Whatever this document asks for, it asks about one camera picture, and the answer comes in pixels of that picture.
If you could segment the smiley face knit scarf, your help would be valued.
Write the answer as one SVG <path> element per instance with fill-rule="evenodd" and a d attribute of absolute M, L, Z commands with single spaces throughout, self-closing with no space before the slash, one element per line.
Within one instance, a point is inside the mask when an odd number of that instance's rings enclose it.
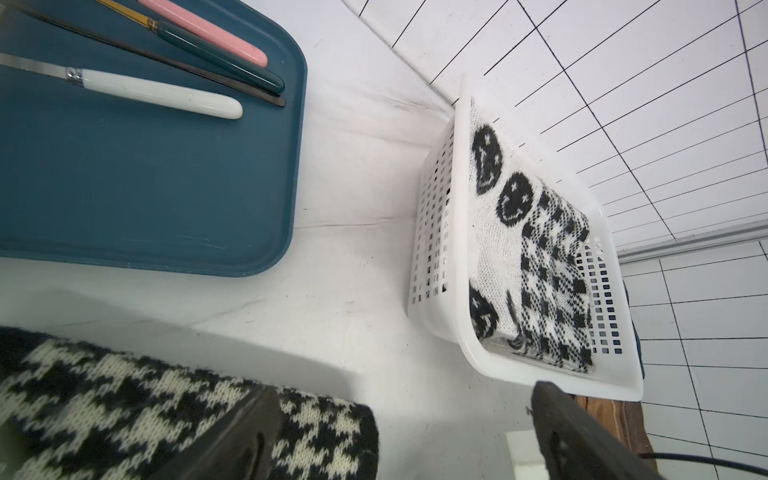
<path fill-rule="evenodd" d="M 587 217 L 470 110 L 469 310 L 480 344 L 578 373 L 593 370 L 588 288 L 576 256 Z"/>

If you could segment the black white houndstooth scarf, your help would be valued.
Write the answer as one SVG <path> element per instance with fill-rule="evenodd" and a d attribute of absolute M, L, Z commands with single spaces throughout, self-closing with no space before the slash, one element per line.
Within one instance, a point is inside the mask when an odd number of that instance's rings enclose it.
<path fill-rule="evenodd" d="M 277 390 L 266 479 L 373 479 L 372 410 L 41 332 L 1 331 L 5 479 L 150 479 L 253 389 Z"/>

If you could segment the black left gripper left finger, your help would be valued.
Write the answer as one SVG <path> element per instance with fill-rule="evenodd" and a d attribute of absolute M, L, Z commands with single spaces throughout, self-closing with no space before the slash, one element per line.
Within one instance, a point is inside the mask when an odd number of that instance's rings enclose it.
<path fill-rule="evenodd" d="M 153 479 L 266 479 L 282 426 L 277 390 L 253 389 Z"/>

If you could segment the brown plaid scarf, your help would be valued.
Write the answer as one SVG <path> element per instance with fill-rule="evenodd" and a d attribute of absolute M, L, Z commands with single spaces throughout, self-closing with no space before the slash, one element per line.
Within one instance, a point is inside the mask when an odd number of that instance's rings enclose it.
<path fill-rule="evenodd" d="M 641 403 L 584 396 L 574 396 L 573 399 L 631 452 L 640 454 L 653 451 L 645 429 Z"/>

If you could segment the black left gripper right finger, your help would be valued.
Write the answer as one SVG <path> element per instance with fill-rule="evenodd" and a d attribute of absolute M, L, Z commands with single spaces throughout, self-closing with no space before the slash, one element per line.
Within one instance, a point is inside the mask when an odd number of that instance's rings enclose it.
<path fill-rule="evenodd" d="M 551 479 L 658 479 L 556 384 L 539 381 L 531 397 L 540 452 Z"/>

